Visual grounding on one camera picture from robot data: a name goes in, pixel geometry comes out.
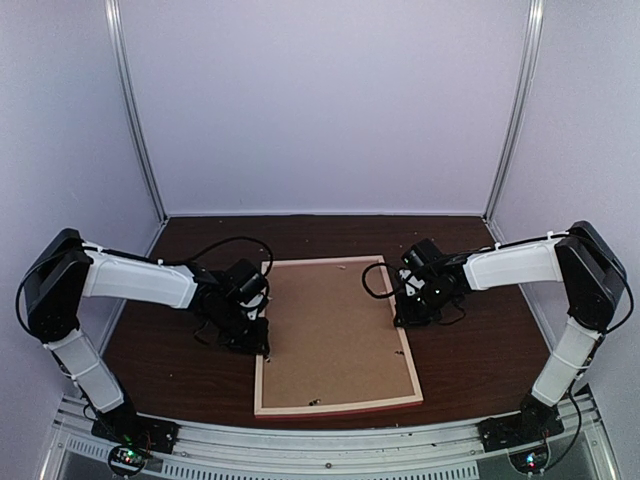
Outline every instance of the brown board surface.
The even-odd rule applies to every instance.
[[[420,384],[393,299],[362,288],[381,256],[275,262],[269,274],[271,355],[256,359],[256,416],[330,415],[416,405]],[[374,292],[391,288],[372,270]]]

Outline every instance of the metal frame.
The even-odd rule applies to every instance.
[[[484,218],[491,222],[496,213],[496,208],[504,189],[507,174],[511,167],[511,162],[515,153],[518,135],[522,127],[524,118],[524,109],[529,97],[529,90],[536,68],[538,59],[538,51],[540,49],[540,38],[542,36],[542,20],[544,16],[544,1],[531,0],[529,7],[529,22],[527,24],[527,33],[524,40],[524,49],[522,52],[522,62],[520,64],[520,76],[518,77],[518,86],[516,88],[516,96],[511,109],[511,119],[507,128],[507,135],[502,146],[500,155],[500,163],[496,172],[496,178],[493,182],[493,188],[489,196],[489,202],[485,210]]]
[[[145,185],[151,195],[151,201],[155,209],[159,222],[167,220],[167,213],[160,197],[158,183],[153,174],[153,167],[149,160],[147,144],[142,133],[142,125],[140,123],[140,115],[136,104],[135,95],[133,93],[133,84],[131,82],[131,73],[129,71],[129,62],[127,60],[127,50],[124,42],[124,32],[122,29],[122,21],[120,19],[120,4],[118,0],[105,0],[107,13],[107,24],[109,26],[109,34],[113,43],[113,51],[118,64],[118,73],[120,75],[120,86],[122,87],[122,95],[124,97],[127,109],[127,120],[131,131],[131,138],[136,149],[138,162],[142,170]]]
[[[586,448],[598,478],[617,480],[619,473],[600,414],[590,394],[577,397],[583,416]],[[98,461],[106,459],[111,442],[91,436],[83,400],[65,397],[56,415],[39,478],[57,480],[62,459],[73,452]],[[577,415],[568,400],[559,404],[566,431],[575,433]],[[180,432],[173,454],[155,454],[145,472],[160,478],[367,480],[396,478],[479,478],[477,462],[504,456],[506,450],[484,453],[476,424],[482,419],[421,427],[346,431],[261,430],[178,421]]]

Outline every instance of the robotic arm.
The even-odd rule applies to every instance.
[[[124,388],[86,337],[77,318],[81,297],[116,297],[185,309],[219,329],[233,351],[268,354],[266,278],[246,259],[226,271],[167,265],[116,252],[65,229],[23,281],[28,332],[42,342],[92,405],[94,434],[126,445],[170,452],[176,424],[137,415]]]
[[[479,427],[486,451],[538,441],[545,431],[560,433],[556,405],[590,364],[625,288],[624,267],[595,228],[577,222],[567,232],[454,255],[445,255],[423,240],[402,259],[407,269],[399,272],[404,288],[396,294],[394,321],[402,327],[439,321],[444,305],[457,305],[475,291],[564,282],[569,299],[566,328],[522,401],[521,413],[516,418],[488,419]]]

